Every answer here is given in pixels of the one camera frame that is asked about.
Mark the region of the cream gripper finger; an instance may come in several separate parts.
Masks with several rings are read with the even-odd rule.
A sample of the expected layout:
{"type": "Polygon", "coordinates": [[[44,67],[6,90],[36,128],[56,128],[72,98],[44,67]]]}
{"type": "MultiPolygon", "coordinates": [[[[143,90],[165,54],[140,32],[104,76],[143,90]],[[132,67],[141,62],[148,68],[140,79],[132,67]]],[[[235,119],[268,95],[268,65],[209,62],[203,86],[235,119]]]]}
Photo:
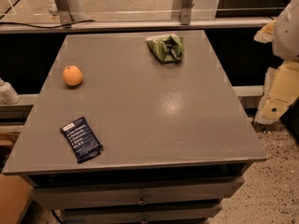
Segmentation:
{"type": "Polygon", "coordinates": [[[262,29],[260,29],[254,36],[254,40],[263,44],[273,41],[274,28],[277,21],[268,22],[262,29]]]}
{"type": "Polygon", "coordinates": [[[299,98],[299,62],[285,61],[277,69],[269,67],[263,96],[254,120],[260,124],[278,121],[299,98]]]}

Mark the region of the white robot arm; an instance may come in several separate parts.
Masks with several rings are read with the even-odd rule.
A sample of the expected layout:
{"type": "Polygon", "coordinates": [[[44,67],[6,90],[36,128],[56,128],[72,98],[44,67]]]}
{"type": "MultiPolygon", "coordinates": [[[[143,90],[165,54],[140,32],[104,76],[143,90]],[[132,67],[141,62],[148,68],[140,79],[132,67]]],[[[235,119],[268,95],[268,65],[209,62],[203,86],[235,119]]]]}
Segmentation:
{"type": "Polygon", "coordinates": [[[299,0],[291,0],[276,20],[256,33],[254,40],[271,42],[274,55],[283,60],[278,68],[267,70],[254,118],[260,124],[272,124],[299,98],[299,0]]]}

